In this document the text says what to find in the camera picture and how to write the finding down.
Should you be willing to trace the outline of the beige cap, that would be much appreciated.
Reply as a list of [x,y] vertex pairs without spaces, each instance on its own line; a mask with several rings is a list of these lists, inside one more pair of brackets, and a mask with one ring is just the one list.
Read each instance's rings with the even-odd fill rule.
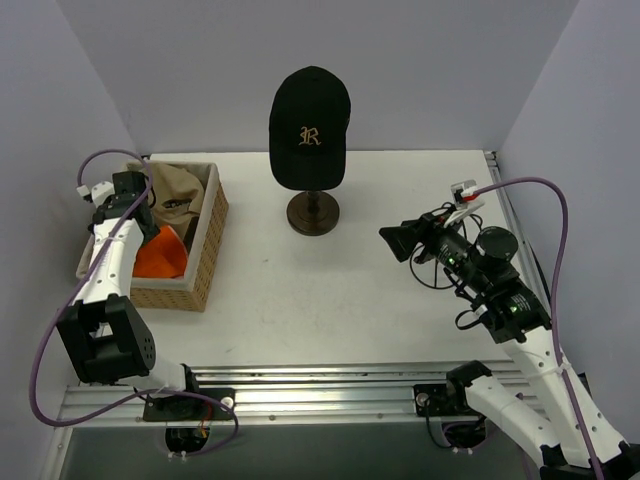
[[153,180],[151,211],[159,226],[168,225],[185,237],[192,221],[200,216],[205,189],[185,168],[150,163]]

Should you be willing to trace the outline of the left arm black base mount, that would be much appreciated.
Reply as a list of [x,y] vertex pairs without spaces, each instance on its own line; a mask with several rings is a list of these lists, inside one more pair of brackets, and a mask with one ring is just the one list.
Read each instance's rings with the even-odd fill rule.
[[200,395],[214,399],[214,405],[204,400],[180,395],[148,397],[142,419],[145,422],[227,421],[235,407],[236,390],[230,387],[204,387]]

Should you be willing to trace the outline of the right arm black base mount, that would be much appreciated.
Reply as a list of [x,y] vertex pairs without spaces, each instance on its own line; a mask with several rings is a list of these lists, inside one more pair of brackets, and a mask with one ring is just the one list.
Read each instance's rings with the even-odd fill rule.
[[419,417],[479,417],[467,400],[465,388],[483,376],[492,376],[491,370],[478,360],[462,364],[446,373],[440,383],[415,384],[413,386],[414,406]]

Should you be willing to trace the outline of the orange cap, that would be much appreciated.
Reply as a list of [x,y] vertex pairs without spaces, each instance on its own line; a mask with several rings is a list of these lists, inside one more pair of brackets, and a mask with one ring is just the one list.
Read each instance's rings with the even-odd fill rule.
[[159,233],[136,255],[133,268],[135,278],[173,279],[183,277],[188,263],[188,252],[176,231],[169,225],[160,228]]

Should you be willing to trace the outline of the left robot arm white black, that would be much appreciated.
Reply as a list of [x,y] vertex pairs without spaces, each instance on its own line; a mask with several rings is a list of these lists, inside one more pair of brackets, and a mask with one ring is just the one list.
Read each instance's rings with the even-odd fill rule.
[[151,330],[131,298],[137,253],[159,233],[140,171],[117,172],[94,186],[87,281],[63,310],[57,330],[79,379],[123,384],[166,396],[179,419],[194,417],[202,395],[191,369],[160,356]]

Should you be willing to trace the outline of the wicker basket with liner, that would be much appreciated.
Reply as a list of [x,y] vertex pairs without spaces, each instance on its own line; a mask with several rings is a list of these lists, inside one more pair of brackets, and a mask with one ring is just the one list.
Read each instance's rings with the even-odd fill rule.
[[[148,195],[146,199],[151,210],[150,203],[154,192],[150,163],[166,162],[133,160],[121,171],[141,171],[146,175],[148,179],[146,189]],[[133,276],[130,298],[137,308],[202,312],[206,308],[210,292],[216,258],[228,212],[228,202],[215,164],[196,165],[185,162],[167,164],[185,168],[201,181],[205,189],[200,216],[197,221],[192,221],[186,236],[181,237],[188,252],[186,271],[183,277],[173,279],[146,279]],[[78,290],[73,294],[72,300],[87,281],[87,270],[91,260],[92,248],[93,236],[91,233],[91,240],[83,253],[82,264],[86,270],[79,276]]]

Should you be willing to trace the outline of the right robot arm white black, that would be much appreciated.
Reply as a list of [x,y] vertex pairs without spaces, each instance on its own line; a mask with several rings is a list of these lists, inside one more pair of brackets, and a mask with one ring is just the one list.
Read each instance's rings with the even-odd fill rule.
[[379,234],[398,261],[419,250],[422,259],[437,261],[458,279],[459,293],[474,293],[470,306],[477,322],[513,360],[545,413],[509,393],[477,360],[448,372],[447,406],[485,416],[531,458],[543,479],[634,478],[639,448],[604,418],[572,367],[558,359],[551,318],[511,263],[515,236],[487,227],[469,242],[446,225],[447,218],[426,213]]

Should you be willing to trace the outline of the black baseball cap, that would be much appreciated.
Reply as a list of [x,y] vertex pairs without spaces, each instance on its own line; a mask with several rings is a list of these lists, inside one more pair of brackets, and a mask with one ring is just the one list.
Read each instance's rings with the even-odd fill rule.
[[337,188],[346,172],[351,100],[345,84],[330,71],[302,68],[282,82],[269,115],[272,175],[284,188]]

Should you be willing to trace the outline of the aluminium rail frame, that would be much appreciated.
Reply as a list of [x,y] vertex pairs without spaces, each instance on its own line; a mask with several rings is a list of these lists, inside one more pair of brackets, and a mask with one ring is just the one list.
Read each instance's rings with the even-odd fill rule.
[[167,154],[213,163],[230,209],[208,305],[145,310],[160,355],[238,391],[249,420],[397,420],[411,386],[467,360],[545,413],[513,360],[483,328],[459,331],[463,304],[420,286],[379,229],[448,201],[452,184],[492,182],[481,151],[351,152],[338,226],[304,237],[287,224],[290,192],[264,153]]

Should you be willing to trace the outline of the dark wooden mannequin stand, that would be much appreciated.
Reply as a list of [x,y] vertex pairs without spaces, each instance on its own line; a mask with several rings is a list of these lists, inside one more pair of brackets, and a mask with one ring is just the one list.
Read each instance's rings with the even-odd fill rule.
[[294,231],[305,236],[321,236],[331,232],[340,218],[336,199],[324,191],[304,191],[288,203],[287,220]]

